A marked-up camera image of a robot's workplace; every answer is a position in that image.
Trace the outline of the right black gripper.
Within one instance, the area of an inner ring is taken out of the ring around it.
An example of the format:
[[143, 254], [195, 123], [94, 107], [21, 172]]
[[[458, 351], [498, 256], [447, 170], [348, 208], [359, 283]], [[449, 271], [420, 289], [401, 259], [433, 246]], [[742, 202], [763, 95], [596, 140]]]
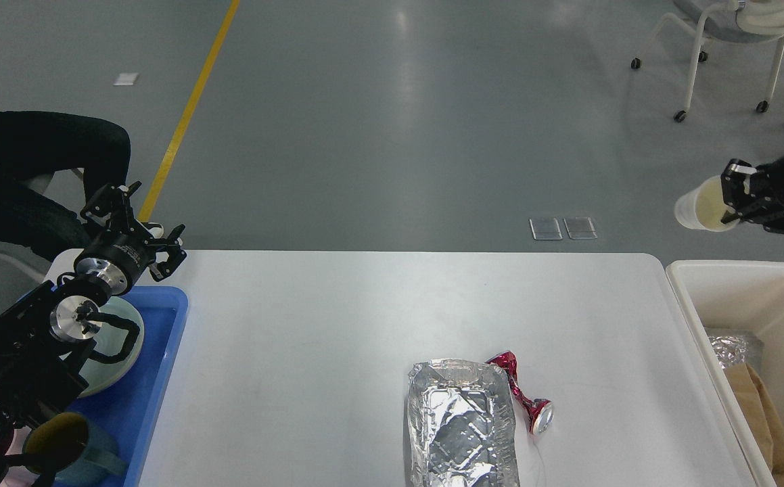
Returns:
[[720, 187], [727, 206], [720, 222], [744, 221], [784, 235], [784, 155], [757, 166], [732, 158], [720, 175]]

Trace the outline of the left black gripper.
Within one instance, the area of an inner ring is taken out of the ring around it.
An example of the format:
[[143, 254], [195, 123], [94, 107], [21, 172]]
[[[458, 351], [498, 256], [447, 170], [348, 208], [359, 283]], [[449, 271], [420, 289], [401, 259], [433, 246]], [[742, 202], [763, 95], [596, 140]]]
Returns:
[[154, 281], [163, 281], [187, 259], [181, 236], [187, 228], [177, 225], [168, 235], [154, 234], [135, 218], [130, 198], [141, 181], [99, 189], [80, 210], [80, 218], [98, 235], [74, 262], [77, 275], [91, 275], [108, 287], [108, 295], [128, 293], [148, 268]]

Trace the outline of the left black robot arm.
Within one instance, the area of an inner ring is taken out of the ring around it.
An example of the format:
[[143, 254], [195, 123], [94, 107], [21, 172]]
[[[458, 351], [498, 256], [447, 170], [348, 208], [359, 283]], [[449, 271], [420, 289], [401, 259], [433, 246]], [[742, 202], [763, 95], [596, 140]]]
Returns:
[[163, 235], [135, 218], [130, 198], [138, 188], [140, 182], [102, 187], [80, 212], [98, 234], [72, 271], [43, 281], [0, 315], [0, 482], [23, 465], [40, 469], [36, 485], [54, 483], [57, 454], [11, 455], [12, 432], [63, 413], [88, 386], [80, 376], [86, 361], [125, 361], [140, 327], [102, 307], [126, 295], [145, 271], [161, 281], [187, 258], [184, 225]]

